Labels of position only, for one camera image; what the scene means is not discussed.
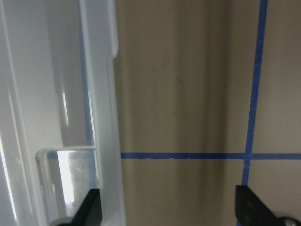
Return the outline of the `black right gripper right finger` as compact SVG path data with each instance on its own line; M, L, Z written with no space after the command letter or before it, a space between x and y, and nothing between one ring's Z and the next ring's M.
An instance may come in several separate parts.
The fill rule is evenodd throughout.
M295 218L277 217L246 185L235 190L235 216L241 226L299 226Z

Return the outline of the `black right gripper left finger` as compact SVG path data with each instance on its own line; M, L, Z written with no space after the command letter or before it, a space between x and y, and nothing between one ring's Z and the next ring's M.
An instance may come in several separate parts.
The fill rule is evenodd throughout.
M103 220L100 189L90 189L73 217L61 218L50 226L100 226Z

